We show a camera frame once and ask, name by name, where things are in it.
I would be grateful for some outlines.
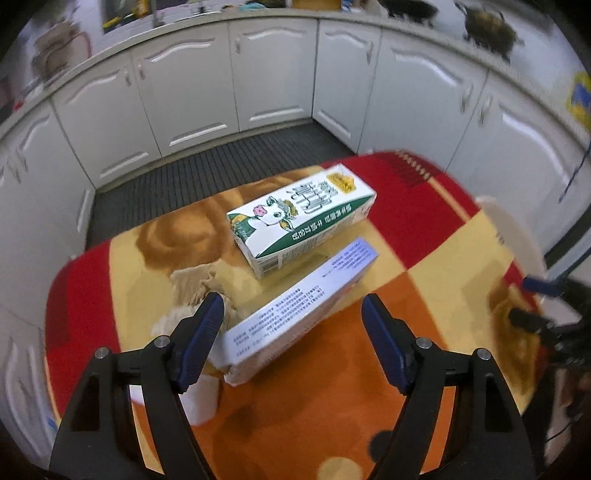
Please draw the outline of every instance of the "gold label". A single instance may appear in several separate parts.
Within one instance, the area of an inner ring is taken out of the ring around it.
[[[334,172],[328,174],[326,178],[343,193],[351,193],[356,189],[353,177],[347,177],[341,173]]]

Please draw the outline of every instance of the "green stripe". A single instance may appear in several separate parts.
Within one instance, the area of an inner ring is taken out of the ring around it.
[[[280,252],[281,250],[285,250],[286,248],[293,247],[294,245],[297,245],[299,243],[305,242],[306,240],[309,240],[310,238],[316,236],[318,233],[322,232],[323,230],[326,230],[327,228],[344,220],[349,215],[353,215],[355,213],[355,210],[357,210],[365,202],[367,202],[369,199],[372,199],[372,198],[374,198],[373,195],[369,195],[367,197],[361,197],[356,200],[351,200],[350,202],[341,203],[339,206],[334,207],[333,209],[326,210],[325,212],[322,212],[320,215],[317,215],[317,216],[311,218],[310,220],[308,220],[307,222],[302,223],[300,226],[296,227],[292,232],[287,233],[284,236],[282,236],[277,242],[272,244],[263,253],[257,255],[256,257],[257,258],[266,257],[267,255],[271,255],[271,254]],[[332,222],[327,223],[324,221],[324,218],[326,216],[330,216],[331,213],[335,213],[337,210],[341,210],[341,208],[346,205],[351,205],[351,211],[349,213],[345,213],[344,215],[341,215],[340,217],[338,217],[337,220],[334,220]],[[316,230],[314,230],[314,231],[310,230],[310,233],[307,233],[302,238],[298,238],[298,240],[293,239],[292,235],[294,233],[300,232],[301,230],[305,230],[306,227],[310,227],[310,225],[312,225],[313,223],[316,223],[318,220],[322,221],[322,225],[317,226]]]

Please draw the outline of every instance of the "white countertop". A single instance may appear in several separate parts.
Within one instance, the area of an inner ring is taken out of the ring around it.
[[[28,100],[18,111],[14,112],[2,125],[0,125],[0,138],[3,138],[6,133],[16,125],[21,118],[23,118],[29,111],[34,109],[43,100],[50,97],[55,91],[60,89],[67,82],[72,80],[77,75],[85,70],[91,68],[97,63],[116,55],[128,48],[131,48],[139,43],[142,43],[152,38],[166,35],[183,28],[195,27],[198,25],[210,24],[215,22],[224,22],[230,20],[241,20],[247,18],[315,18],[321,20],[339,20],[343,22],[352,22],[362,25],[373,25],[376,27],[389,28],[390,30],[406,33],[415,37],[422,38],[425,41],[441,45],[449,48],[479,64],[491,69],[493,72],[499,74],[508,82],[521,89],[524,93],[529,95],[532,99],[538,102],[548,113],[556,118],[564,127],[578,140],[582,147],[587,147],[589,144],[589,134],[566,110],[565,106],[557,102],[550,96],[550,93],[532,79],[526,78],[519,74],[514,68],[505,63],[499,56],[494,55],[482,48],[475,46],[458,38],[453,38],[447,34],[434,31],[422,25],[396,20],[393,18],[381,18],[372,15],[350,14],[342,12],[327,12],[327,11],[311,11],[300,9],[259,9],[248,12],[222,12],[218,14],[198,15],[187,18],[175,23],[163,25],[162,27],[154,28],[135,37],[128,38],[107,48],[92,56],[88,60],[80,63],[78,66],[69,70],[59,80],[55,81],[51,86],[44,89],[39,95]]]

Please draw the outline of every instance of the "blue gripper pad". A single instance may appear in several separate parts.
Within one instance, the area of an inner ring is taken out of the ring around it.
[[[209,293],[195,314],[181,320],[170,336],[175,342],[175,349],[182,348],[177,361],[180,360],[180,371],[176,383],[181,392],[199,379],[203,365],[223,322],[223,299],[218,293]]]
[[[534,293],[540,293],[547,297],[560,297],[562,291],[560,288],[551,282],[546,282],[540,278],[530,277],[529,275],[523,279],[521,286]]]
[[[404,347],[401,348],[397,344],[397,339],[394,336],[399,330],[395,322],[402,324],[404,322],[392,318],[376,295],[368,295],[363,299],[361,317],[388,383],[396,387],[402,395],[407,395],[414,383],[414,379],[408,371],[406,359],[408,350],[404,351]],[[406,324],[404,324],[404,328],[414,338]],[[406,337],[402,338],[403,342],[407,342],[409,338],[404,332],[402,333]]]

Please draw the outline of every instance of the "white cabinet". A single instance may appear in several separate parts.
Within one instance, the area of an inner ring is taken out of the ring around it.
[[[162,155],[238,132],[228,23],[164,35],[132,57]]]
[[[312,116],[317,21],[230,23],[240,130]]]
[[[28,458],[47,466],[56,435],[43,332],[0,306],[0,419]]]
[[[95,188],[78,163],[49,103],[44,102],[10,131],[8,155],[23,177],[28,192],[60,225],[72,250],[80,254],[86,243]]]
[[[31,176],[0,148],[0,303],[43,327],[51,283],[75,252],[35,197]]]
[[[160,158],[128,53],[74,78],[54,94],[53,101],[95,187]]]
[[[374,83],[381,30],[320,22],[313,118],[357,152]]]
[[[546,252],[591,203],[588,162],[558,203],[582,157],[554,118],[491,73],[448,173],[474,196],[495,197]]]
[[[485,78],[444,47],[384,31],[359,152],[410,150],[445,170]]]

